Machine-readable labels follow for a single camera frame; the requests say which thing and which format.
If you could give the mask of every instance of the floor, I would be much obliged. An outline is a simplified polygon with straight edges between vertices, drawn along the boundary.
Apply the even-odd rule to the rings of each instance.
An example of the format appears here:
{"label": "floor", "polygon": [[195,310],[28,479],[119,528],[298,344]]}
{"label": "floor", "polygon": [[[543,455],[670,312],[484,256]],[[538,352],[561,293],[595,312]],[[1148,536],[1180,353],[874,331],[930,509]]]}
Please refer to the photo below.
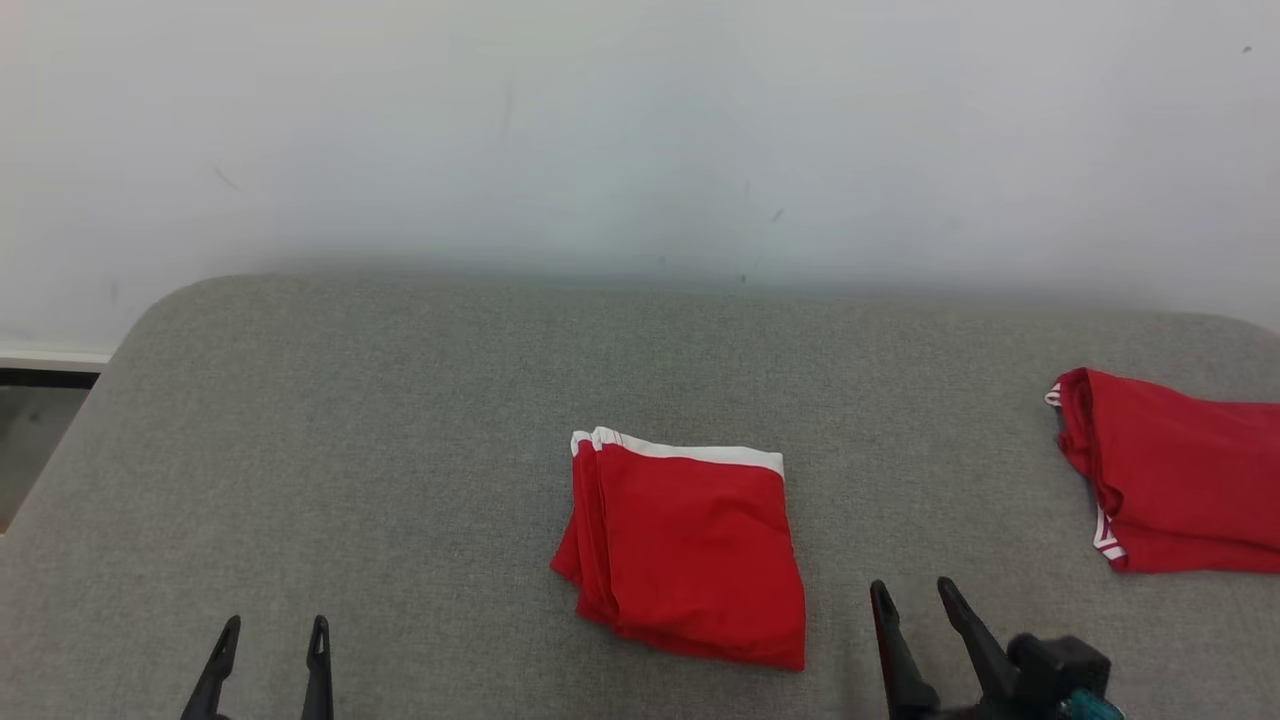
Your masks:
{"label": "floor", "polygon": [[0,387],[0,534],[9,528],[87,389]]}

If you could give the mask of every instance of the gray fabric surface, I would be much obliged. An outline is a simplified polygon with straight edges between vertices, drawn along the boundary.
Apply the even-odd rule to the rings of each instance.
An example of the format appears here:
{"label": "gray fabric surface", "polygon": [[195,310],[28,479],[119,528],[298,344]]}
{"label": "gray fabric surface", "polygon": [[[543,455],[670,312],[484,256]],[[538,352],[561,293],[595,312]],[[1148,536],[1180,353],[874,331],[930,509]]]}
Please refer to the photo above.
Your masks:
{"label": "gray fabric surface", "polygon": [[[1133,717],[1271,717],[1280,578],[1123,577],[1042,396],[1078,365],[1280,401],[1219,318],[333,279],[200,283],[138,323],[0,541],[0,715],[175,717],[243,615],[232,717],[883,716],[868,585],[947,703],[933,584],[1001,641],[1074,633]],[[809,669],[691,660],[573,615],[547,566],[570,432],[781,451]]]}

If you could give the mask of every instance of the folded clothing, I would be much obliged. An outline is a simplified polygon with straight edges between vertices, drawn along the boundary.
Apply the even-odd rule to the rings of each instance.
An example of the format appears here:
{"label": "folded clothing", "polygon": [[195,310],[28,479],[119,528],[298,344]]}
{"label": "folded clothing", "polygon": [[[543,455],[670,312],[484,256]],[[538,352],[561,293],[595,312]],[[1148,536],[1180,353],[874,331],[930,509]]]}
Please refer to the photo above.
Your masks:
{"label": "folded clothing", "polygon": [[1116,570],[1280,573],[1280,404],[1212,402],[1079,368],[1044,397],[1093,484]]}
{"label": "folded clothing", "polygon": [[579,615],[659,650],[804,669],[804,587],[782,455],[572,438],[573,514],[552,569]]}

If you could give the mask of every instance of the white wall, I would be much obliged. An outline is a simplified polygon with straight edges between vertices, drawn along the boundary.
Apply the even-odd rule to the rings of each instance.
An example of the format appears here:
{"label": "white wall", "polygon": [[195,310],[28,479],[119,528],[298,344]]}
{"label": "white wall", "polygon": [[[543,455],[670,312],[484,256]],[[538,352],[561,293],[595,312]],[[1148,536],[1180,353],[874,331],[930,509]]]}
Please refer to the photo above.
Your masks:
{"label": "white wall", "polygon": [[0,350],[317,258],[1280,328],[1277,135],[1275,0],[0,0]]}

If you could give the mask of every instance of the baseboard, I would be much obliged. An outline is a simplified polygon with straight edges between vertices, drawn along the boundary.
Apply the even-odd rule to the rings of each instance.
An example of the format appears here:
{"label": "baseboard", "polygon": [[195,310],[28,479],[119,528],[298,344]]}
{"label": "baseboard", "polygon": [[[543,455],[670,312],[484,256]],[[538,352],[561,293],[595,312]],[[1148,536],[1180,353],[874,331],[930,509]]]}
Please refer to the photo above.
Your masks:
{"label": "baseboard", "polygon": [[105,352],[44,352],[38,350],[4,350],[0,368],[13,370],[51,370],[58,373],[101,373],[111,356]]}

